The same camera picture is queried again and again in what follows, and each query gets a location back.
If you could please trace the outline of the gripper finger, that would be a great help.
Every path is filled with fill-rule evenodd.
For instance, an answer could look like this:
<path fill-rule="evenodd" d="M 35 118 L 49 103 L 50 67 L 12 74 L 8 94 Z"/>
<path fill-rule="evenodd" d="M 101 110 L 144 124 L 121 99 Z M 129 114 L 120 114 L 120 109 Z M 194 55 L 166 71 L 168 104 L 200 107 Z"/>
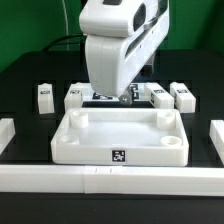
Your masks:
<path fill-rule="evenodd" d="M 119 102 L 120 102 L 122 105 L 130 106 L 130 105 L 132 104 L 132 102 L 133 102 L 132 91 L 126 89 L 126 90 L 124 91 L 124 93 L 119 97 Z"/>

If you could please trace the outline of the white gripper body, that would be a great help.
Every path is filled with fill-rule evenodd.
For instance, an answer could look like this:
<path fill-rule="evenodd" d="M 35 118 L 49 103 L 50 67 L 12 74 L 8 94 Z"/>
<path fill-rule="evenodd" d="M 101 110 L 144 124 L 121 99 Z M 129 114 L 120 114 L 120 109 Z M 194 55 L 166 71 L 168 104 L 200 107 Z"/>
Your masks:
<path fill-rule="evenodd" d="M 92 89 L 102 95 L 120 97 L 155 53 L 169 30 L 169 14 L 155 25 L 139 28 L 129 38 L 89 35 L 85 55 Z"/>

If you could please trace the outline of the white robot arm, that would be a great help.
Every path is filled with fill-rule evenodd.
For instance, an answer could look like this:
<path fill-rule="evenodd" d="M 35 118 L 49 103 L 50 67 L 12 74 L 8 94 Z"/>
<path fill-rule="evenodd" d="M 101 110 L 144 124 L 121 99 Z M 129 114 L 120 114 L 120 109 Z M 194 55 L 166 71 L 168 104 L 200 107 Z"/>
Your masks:
<path fill-rule="evenodd" d="M 169 0 L 88 0 L 79 16 L 92 89 L 133 102 L 130 85 L 154 69 L 155 52 L 169 30 Z"/>

